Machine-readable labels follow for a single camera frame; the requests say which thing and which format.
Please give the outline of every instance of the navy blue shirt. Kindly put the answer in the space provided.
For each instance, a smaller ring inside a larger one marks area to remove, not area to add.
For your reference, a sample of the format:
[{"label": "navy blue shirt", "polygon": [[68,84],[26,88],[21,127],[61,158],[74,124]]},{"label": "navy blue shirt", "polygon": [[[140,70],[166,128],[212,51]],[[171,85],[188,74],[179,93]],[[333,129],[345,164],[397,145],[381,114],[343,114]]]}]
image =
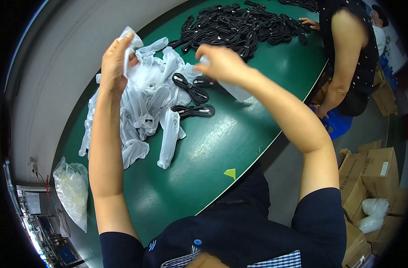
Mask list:
[{"label": "navy blue shirt", "polygon": [[[171,223],[143,248],[131,235],[100,235],[104,267],[161,267],[197,246],[230,268],[300,251],[302,267],[341,267],[346,225],[338,189],[325,188],[298,204],[291,228],[270,221],[246,203],[217,204]],[[199,239],[200,245],[194,244]]]}]

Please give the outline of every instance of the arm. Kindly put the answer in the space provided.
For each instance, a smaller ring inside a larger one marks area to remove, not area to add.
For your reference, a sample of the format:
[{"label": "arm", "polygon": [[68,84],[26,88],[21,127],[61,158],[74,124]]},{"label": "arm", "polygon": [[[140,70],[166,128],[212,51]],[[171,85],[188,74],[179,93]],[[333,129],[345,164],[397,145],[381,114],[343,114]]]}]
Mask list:
[{"label": "arm", "polygon": [[316,114],[323,118],[327,112],[340,105],[350,89],[362,47],[367,43],[364,26],[348,10],[341,9],[332,17],[332,36],[335,47],[335,66],[332,82]]},{"label": "arm", "polygon": [[236,84],[253,94],[271,113],[286,137],[303,155],[299,200],[315,190],[339,189],[338,164],[332,141],[310,108],[256,69],[248,67],[232,50],[200,46],[196,57],[206,55],[210,65],[196,69],[215,79]]},{"label": "arm", "polygon": [[[102,59],[100,91],[91,131],[89,174],[99,234],[121,232],[139,239],[123,194],[123,165],[120,138],[123,57],[132,34],[116,39]],[[130,64],[137,58],[130,57]]]}]

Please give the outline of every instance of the blue plastic stool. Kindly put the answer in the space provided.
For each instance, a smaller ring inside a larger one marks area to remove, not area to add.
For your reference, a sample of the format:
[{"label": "blue plastic stool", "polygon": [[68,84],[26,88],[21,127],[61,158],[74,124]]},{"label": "blue plastic stool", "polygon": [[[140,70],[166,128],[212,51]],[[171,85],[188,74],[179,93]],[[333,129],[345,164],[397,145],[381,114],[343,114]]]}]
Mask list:
[{"label": "blue plastic stool", "polygon": [[321,121],[324,125],[328,125],[333,129],[333,131],[329,133],[332,140],[344,135],[351,128],[353,118],[350,116],[340,115],[338,108],[330,110],[327,112],[327,115],[329,118],[323,117]]}]

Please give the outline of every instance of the plastic packaging material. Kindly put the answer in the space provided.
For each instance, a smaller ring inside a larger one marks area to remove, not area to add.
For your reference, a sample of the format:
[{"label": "plastic packaging material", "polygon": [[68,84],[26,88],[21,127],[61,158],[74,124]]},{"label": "plastic packaging material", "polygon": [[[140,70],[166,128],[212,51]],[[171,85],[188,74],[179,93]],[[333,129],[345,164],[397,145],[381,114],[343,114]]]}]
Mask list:
[{"label": "plastic packaging material", "polygon": [[157,165],[167,169],[175,154],[176,142],[179,137],[180,115],[176,111],[167,109],[160,123],[161,126],[164,126],[164,133],[162,135],[162,146]]},{"label": "plastic packaging material", "polygon": [[[125,36],[127,27],[120,37]],[[169,40],[163,37],[150,46],[137,48],[143,45],[140,37],[135,34],[129,48],[125,52],[127,59],[135,51],[140,65],[128,66],[124,62],[123,73],[128,80],[121,97],[120,132],[122,141],[122,159],[124,169],[127,169],[138,158],[145,158],[149,152],[149,144],[144,140],[155,134],[167,109],[175,105],[188,105],[191,98],[174,84],[171,77],[179,72],[192,81],[201,75],[195,72],[193,66],[185,63],[183,58],[172,48],[167,47]],[[162,59],[154,57],[156,51],[162,50]],[[100,82],[101,74],[96,75],[96,82]],[[85,134],[82,139],[79,156],[85,156],[90,149],[91,130],[99,90],[88,102],[88,115],[84,122]],[[185,132],[179,127],[179,138],[184,138]]]},{"label": "plastic packaging material", "polygon": [[362,201],[363,212],[375,218],[383,218],[389,209],[389,201],[384,198],[369,198]]},{"label": "plastic packaging material", "polygon": [[357,222],[357,228],[364,234],[381,229],[384,224],[384,218],[378,218],[373,216],[364,217]]},{"label": "plastic packaging material", "polygon": [[[203,64],[209,64],[210,60],[204,55],[201,57],[200,62]],[[249,92],[247,92],[245,89],[239,86],[235,86],[233,84],[229,84],[223,81],[218,81],[218,83],[239,102],[243,102],[252,96]]]},{"label": "plastic packaging material", "polygon": [[52,173],[58,198],[67,214],[87,232],[88,171],[83,164],[67,164],[62,157]]}]

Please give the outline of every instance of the hand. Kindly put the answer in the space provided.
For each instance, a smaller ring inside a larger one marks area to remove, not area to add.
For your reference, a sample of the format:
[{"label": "hand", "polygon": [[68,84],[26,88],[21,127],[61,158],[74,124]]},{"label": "hand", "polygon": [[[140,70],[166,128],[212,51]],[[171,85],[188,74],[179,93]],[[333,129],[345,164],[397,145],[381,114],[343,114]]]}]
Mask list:
[{"label": "hand", "polygon": [[320,24],[316,21],[312,21],[309,18],[299,18],[299,21],[302,21],[302,24],[309,24],[311,29],[320,31]]},{"label": "hand", "polygon": [[326,118],[329,118],[329,116],[327,115],[328,111],[323,110],[321,105],[319,104],[314,105],[314,109],[315,109],[314,111],[315,115],[317,115],[320,119],[323,119],[323,117],[325,116]]},{"label": "hand", "polygon": [[[101,62],[100,90],[109,90],[121,94],[126,87],[127,79],[122,75],[125,49],[130,44],[134,32],[123,38],[116,38],[103,55]],[[135,54],[129,57],[130,66],[139,64]]]},{"label": "hand", "polygon": [[195,58],[200,59],[203,55],[209,59],[210,65],[197,63],[194,69],[216,80],[240,85],[251,69],[236,52],[225,47],[202,44]]}]

